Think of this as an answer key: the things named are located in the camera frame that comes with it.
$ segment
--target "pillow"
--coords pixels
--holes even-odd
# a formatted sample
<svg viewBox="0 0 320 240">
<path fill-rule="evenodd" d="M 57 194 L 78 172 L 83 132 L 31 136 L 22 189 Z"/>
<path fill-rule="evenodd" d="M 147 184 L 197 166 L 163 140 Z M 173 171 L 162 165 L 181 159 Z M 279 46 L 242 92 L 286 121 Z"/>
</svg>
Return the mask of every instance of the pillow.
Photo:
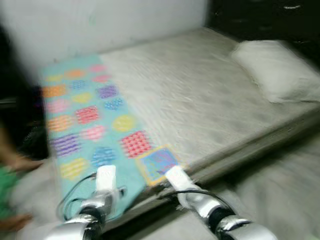
<svg viewBox="0 0 320 240">
<path fill-rule="evenodd" d="M 232 58 L 272 103 L 320 101 L 320 75 L 278 41 L 245 41 Z"/>
</svg>

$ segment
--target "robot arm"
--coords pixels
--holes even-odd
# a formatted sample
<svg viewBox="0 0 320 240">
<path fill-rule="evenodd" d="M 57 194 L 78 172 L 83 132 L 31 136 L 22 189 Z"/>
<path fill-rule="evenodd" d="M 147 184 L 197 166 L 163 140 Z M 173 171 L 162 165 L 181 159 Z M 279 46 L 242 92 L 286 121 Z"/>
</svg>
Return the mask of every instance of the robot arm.
<svg viewBox="0 0 320 240">
<path fill-rule="evenodd" d="M 277 240 L 264 226 L 238 216 L 222 199 L 194 185 L 179 166 L 166 174 L 180 204 L 194 212 L 218 240 Z M 124 190 L 116 187 L 116 167 L 97 171 L 96 192 L 85 200 L 78 214 L 56 227 L 45 240 L 94 240 L 103 232 Z"/>
<path fill-rule="evenodd" d="M 96 174 L 96 191 L 83 201 L 80 211 L 71 220 L 54 228 L 45 240 L 95 240 L 103 232 L 108 217 L 115 212 L 123 188 L 116 187 L 116 167 L 101 166 Z"/>
<path fill-rule="evenodd" d="M 219 240 L 277 240 L 264 226 L 238 216 L 222 199 L 204 194 L 180 166 L 165 176 L 176 191 L 187 192 L 178 194 L 180 204 L 194 212 Z"/>
</svg>

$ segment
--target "orange heart pattern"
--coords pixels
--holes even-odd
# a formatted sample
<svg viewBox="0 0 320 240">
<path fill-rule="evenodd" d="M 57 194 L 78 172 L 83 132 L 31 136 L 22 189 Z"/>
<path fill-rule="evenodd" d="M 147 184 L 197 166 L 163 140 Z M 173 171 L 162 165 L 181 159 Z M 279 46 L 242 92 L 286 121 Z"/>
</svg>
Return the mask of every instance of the orange heart pattern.
<svg viewBox="0 0 320 240">
<path fill-rule="evenodd" d="M 73 119 L 69 115 L 57 116 L 48 121 L 49 130 L 52 132 L 62 132 L 70 128 Z"/>
<path fill-rule="evenodd" d="M 67 71 L 64 75 L 69 79 L 75 79 L 83 77 L 84 75 L 86 75 L 86 72 L 81 69 L 74 69 L 71 71 Z"/>
<path fill-rule="evenodd" d="M 59 97 L 66 94 L 66 85 L 45 86 L 42 88 L 42 94 L 45 98 Z"/>
</svg>

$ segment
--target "purple heart pattern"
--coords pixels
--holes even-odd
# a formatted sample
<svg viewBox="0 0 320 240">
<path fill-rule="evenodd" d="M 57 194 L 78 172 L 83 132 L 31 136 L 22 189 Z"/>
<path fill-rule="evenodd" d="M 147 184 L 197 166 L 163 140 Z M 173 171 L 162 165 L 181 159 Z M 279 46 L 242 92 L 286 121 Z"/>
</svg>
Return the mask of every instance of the purple heart pattern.
<svg viewBox="0 0 320 240">
<path fill-rule="evenodd" d="M 81 149 L 79 136 L 75 133 L 54 138 L 51 143 L 58 157 L 73 154 Z"/>
<path fill-rule="evenodd" d="M 113 86 L 113 85 L 104 86 L 104 87 L 98 88 L 96 90 L 96 92 L 98 93 L 98 96 L 101 99 L 107 99 L 107 98 L 110 98 L 110 97 L 114 97 L 114 96 L 116 96 L 118 94 L 118 91 L 117 91 L 116 87 Z"/>
</svg>

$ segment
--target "pink heart pattern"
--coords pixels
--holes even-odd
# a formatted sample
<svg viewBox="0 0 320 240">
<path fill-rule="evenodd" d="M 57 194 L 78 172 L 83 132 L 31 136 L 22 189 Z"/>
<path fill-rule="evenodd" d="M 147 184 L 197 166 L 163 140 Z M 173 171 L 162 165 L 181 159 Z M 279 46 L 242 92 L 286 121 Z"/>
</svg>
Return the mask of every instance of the pink heart pattern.
<svg viewBox="0 0 320 240">
<path fill-rule="evenodd" d="M 93 81 L 96 83 L 106 83 L 108 79 L 111 78 L 110 75 L 100 75 L 93 78 Z"/>
<path fill-rule="evenodd" d="M 103 72 L 105 70 L 106 70 L 106 68 L 102 64 L 97 64 L 97 65 L 93 65 L 92 67 L 90 67 L 90 71 L 94 72 L 94 73 Z"/>
<path fill-rule="evenodd" d="M 105 130 L 105 127 L 102 125 L 89 127 L 81 131 L 81 137 L 83 139 L 97 142 L 104 136 Z"/>
<path fill-rule="evenodd" d="M 69 108 L 70 103 L 66 99 L 57 99 L 53 102 L 49 102 L 46 106 L 50 113 L 57 114 L 66 111 Z"/>
</svg>

